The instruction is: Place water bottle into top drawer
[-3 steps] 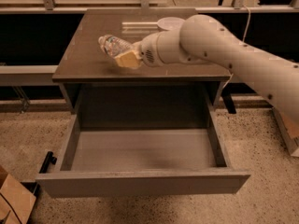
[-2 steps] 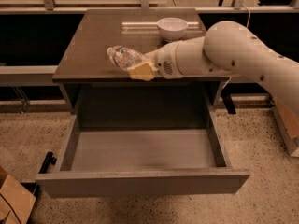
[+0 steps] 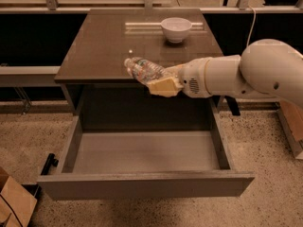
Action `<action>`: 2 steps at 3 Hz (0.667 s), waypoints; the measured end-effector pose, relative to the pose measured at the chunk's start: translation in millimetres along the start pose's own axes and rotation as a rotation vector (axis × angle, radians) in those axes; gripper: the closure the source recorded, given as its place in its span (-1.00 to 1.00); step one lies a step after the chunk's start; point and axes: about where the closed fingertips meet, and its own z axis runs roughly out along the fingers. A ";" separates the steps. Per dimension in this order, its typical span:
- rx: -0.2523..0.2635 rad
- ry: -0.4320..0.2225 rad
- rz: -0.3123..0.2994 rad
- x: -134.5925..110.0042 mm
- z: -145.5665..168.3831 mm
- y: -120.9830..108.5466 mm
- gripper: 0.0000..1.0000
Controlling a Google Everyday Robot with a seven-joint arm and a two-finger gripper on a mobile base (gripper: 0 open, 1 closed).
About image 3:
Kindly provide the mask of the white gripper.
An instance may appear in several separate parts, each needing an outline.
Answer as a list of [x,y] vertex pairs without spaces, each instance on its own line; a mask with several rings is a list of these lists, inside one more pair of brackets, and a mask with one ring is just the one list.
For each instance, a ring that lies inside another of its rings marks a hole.
[[183,89],[182,92],[192,98],[211,97],[205,83],[205,71],[209,61],[210,58],[201,58],[167,67],[167,77],[152,80],[147,83],[147,87],[150,93],[156,96],[177,96]]

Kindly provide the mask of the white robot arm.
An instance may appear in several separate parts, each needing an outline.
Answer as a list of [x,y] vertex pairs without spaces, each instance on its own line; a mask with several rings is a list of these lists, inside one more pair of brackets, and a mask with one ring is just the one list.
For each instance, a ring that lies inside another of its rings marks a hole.
[[148,83],[151,94],[278,98],[303,107],[303,55],[281,41],[259,40],[240,55],[195,59],[167,71]]

